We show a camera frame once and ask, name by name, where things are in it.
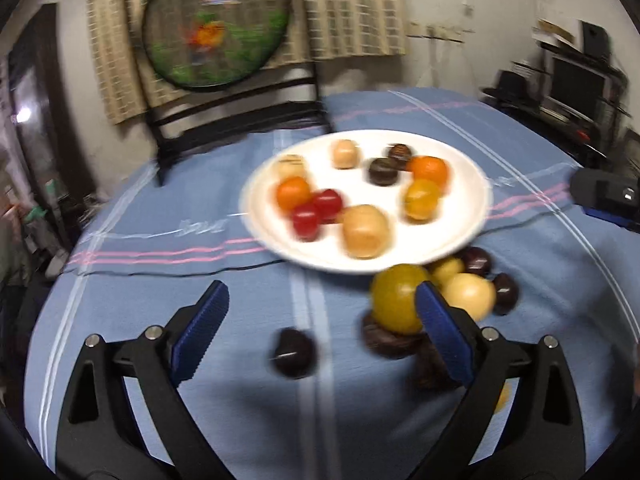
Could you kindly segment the tan round pear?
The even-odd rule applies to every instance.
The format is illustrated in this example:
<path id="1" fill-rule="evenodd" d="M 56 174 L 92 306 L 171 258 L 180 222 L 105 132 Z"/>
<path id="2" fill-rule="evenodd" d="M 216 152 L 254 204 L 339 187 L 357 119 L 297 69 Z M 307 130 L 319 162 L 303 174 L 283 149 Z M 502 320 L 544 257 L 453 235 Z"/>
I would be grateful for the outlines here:
<path id="1" fill-rule="evenodd" d="M 351 206 L 341 213 L 341 237 L 349 257 L 378 258 L 390 247 L 392 226 L 386 214 L 375 206 Z"/>

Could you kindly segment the black desk shelf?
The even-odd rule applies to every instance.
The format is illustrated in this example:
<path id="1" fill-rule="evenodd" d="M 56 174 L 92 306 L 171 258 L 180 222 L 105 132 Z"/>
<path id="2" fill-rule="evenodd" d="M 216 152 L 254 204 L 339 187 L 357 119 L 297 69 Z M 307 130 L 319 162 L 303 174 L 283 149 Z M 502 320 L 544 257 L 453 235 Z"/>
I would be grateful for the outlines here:
<path id="1" fill-rule="evenodd" d="M 620 143 L 625 117 L 623 100 L 628 77 L 617 67 L 601 63 L 567 46 L 540 42 L 536 66 L 513 62 L 510 70 L 498 73 L 495 83 L 480 92 L 484 102 L 526 126 L 560 148 L 578 164 L 588 168 L 608 168 L 614 148 Z M 547 98 L 552 58 L 565 58 L 608 78 L 608 90 L 600 102 L 595 122 L 585 120 Z"/>

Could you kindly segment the computer monitor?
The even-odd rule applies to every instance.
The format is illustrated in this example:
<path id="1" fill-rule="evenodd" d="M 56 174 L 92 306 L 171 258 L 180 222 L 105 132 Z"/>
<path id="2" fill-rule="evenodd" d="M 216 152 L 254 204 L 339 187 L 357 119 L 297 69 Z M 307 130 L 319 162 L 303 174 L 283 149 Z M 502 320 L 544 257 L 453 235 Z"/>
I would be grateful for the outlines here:
<path id="1" fill-rule="evenodd" d="M 558 58 L 551 61 L 547 98 L 571 113 L 595 122 L 600 102 L 608 90 L 608 78 L 586 66 Z"/>

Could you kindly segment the pale cream round fruit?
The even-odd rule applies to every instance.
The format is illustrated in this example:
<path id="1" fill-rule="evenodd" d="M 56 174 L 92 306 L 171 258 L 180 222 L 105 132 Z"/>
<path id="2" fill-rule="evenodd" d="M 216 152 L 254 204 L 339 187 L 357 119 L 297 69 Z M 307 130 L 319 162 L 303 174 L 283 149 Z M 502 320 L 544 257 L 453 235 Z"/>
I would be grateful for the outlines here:
<path id="1" fill-rule="evenodd" d="M 442 296 L 451 307 L 465 310 L 474 321 L 487 318 L 496 303 L 494 284 L 469 273 L 459 273 L 450 278 L 442 288 Z"/>

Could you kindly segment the large dark brown fruit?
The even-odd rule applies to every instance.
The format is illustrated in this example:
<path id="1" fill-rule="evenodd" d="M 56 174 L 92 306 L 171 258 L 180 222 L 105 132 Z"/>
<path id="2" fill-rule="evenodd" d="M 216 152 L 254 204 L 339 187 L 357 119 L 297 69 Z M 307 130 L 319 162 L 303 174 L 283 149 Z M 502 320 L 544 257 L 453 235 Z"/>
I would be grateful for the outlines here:
<path id="1" fill-rule="evenodd" d="M 372 313 L 363 315 L 360 325 L 363 344 L 377 356 L 400 360 L 413 356 L 424 343 L 424 335 L 401 335 L 390 332 L 375 322 Z"/>

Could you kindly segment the small yellow green fruit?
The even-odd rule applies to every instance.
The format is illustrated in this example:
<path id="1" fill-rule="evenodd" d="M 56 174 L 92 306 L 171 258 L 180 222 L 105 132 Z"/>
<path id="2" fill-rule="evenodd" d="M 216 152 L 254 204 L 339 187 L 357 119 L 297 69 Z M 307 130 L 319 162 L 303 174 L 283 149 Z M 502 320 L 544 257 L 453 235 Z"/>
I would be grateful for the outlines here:
<path id="1" fill-rule="evenodd" d="M 428 267 L 428 273 L 438 288 L 443 288 L 454 276 L 462 273 L 464 270 L 464 263 L 457 257 L 440 259 L 431 263 Z"/>

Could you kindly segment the green yellow apple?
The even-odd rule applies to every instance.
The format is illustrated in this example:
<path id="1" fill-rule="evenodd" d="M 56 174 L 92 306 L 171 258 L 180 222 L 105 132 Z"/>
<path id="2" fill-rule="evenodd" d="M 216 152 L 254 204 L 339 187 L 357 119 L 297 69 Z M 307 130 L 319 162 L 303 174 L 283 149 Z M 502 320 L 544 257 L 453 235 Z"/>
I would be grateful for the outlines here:
<path id="1" fill-rule="evenodd" d="M 398 264 L 376 274 L 371 285 L 372 318 L 384 330 L 415 335 L 422 330 L 416 313 L 416 288 L 431 279 L 423 266 Z"/>

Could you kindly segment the dark plum on cloth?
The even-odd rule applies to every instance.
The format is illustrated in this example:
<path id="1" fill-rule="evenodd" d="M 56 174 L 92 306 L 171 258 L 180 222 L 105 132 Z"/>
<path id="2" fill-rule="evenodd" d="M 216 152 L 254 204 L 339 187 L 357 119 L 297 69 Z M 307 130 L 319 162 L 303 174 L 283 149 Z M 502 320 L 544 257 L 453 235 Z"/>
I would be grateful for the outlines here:
<path id="1" fill-rule="evenodd" d="M 293 327 L 282 328 L 271 351 L 270 362 L 281 375 L 290 379 L 310 376 L 317 367 L 318 351 L 306 332 Z"/>

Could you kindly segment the large orange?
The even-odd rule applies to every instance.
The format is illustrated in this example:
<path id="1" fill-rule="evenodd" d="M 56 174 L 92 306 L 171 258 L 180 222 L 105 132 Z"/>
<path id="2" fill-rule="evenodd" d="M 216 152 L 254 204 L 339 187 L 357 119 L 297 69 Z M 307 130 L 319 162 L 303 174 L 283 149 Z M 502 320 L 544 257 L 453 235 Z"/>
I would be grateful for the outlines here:
<path id="1" fill-rule="evenodd" d="M 416 156 L 409 160 L 407 170 L 413 179 L 429 180 L 447 193 L 451 171 L 446 160 L 433 156 Z"/>

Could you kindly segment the blue striped tablecloth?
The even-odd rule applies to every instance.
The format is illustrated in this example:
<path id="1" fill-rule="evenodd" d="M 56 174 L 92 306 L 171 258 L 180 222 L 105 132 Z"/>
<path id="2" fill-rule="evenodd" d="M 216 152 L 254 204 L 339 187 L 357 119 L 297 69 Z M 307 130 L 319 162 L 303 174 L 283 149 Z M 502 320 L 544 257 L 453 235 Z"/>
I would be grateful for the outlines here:
<path id="1" fill-rule="evenodd" d="M 578 393 L 588 460 L 620 431 L 632 405 L 639 337 L 639 237 L 586 216 L 566 181 L 574 162 L 536 133 L 477 100 L 433 88 L 356 92 L 328 103 L 341 130 L 422 134 L 471 157 L 495 203 L 476 244 L 521 289 L 514 311 L 489 325 L 535 342 L 553 335 Z M 180 388 L 202 433 L 240 479 L 403 479 L 460 400 L 421 401 L 409 360 L 372 354 L 359 336 L 369 304 L 365 276 L 287 263 L 243 226 L 248 176 L 314 129 L 252 133 L 189 157 L 164 185 L 145 165 L 81 235 L 32 333 L 26 428 L 47 463 L 79 350 L 91 334 L 139 336 L 193 304 L 213 280 L 230 310 L 194 377 Z M 270 362 L 282 328 L 317 345 L 302 379 Z"/>

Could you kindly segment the dark brown small fruit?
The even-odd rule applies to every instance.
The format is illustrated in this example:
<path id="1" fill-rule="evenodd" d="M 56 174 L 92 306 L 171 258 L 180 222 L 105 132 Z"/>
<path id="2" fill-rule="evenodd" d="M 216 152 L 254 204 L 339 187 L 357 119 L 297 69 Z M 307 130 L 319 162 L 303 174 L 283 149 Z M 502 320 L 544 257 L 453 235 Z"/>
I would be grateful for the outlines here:
<path id="1" fill-rule="evenodd" d="M 393 159 L 379 157 L 370 161 L 367 178 L 373 185 L 390 186 L 398 181 L 399 170 Z"/>

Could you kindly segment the white oval plate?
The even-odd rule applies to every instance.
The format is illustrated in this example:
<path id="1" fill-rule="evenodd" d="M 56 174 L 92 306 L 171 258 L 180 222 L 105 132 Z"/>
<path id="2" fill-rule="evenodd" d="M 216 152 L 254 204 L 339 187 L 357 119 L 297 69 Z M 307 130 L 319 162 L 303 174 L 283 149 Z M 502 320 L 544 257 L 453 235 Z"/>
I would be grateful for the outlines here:
<path id="1" fill-rule="evenodd" d="M 332 146 L 341 139 L 354 141 L 360 149 L 360 163 L 354 169 L 339 170 L 332 165 Z M 401 195 L 411 182 L 410 174 L 404 172 L 391 186 L 367 181 L 368 161 L 394 143 L 407 144 L 416 154 L 448 162 L 452 172 L 448 192 L 439 202 L 436 217 L 429 222 L 413 223 L 401 210 Z M 372 205 L 385 212 L 392 225 L 390 248 L 378 258 L 349 257 L 336 224 L 325 226 L 314 242 L 298 240 L 274 199 L 274 163 L 289 154 L 303 156 L 317 188 L 334 188 L 348 206 Z M 491 206 L 491 185 L 469 156 L 428 136 L 381 129 L 322 134 L 297 142 L 257 167 L 243 185 L 239 199 L 244 226 L 270 252 L 306 268 L 339 274 L 372 274 L 398 263 L 427 264 L 447 257 L 474 240 L 483 229 Z"/>

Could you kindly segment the tan pear fruit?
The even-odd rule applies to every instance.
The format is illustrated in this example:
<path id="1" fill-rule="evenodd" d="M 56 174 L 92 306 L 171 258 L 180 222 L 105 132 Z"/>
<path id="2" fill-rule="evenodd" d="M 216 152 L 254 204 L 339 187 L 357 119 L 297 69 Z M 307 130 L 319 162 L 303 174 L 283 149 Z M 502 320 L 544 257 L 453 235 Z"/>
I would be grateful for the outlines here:
<path id="1" fill-rule="evenodd" d="M 360 163 L 360 149 L 352 140 L 337 140 L 332 146 L 331 160 L 335 169 L 354 169 Z"/>

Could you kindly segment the dark wooden framed door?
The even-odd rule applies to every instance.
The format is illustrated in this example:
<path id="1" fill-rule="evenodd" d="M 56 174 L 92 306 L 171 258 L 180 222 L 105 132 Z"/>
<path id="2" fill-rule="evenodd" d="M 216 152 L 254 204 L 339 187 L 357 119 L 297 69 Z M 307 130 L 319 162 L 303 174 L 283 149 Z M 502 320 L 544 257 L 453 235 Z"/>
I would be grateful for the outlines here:
<path id="1" fill-rule="evenodd" d="M 58 58 L 58 6 L 46 3 L 28 21 L 8 54 L 15 134 L 27 179 L 43 199 L 46 183 L 76 203 L 96 192 L 96 180 L 82 151 L 66 99 Z"/>

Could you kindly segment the small pale apple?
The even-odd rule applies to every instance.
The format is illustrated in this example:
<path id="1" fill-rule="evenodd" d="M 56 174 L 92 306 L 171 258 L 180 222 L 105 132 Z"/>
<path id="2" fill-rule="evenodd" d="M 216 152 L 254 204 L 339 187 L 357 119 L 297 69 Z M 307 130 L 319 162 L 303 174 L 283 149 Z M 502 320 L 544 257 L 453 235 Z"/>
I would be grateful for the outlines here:
<path id="1" fill-rule="evenodd" d="M 306 160 L 303 156 L 289 154 L 279 157 L 274 163 L 274 174 L 278 182 L 292 178 L 308 178 Z"/>

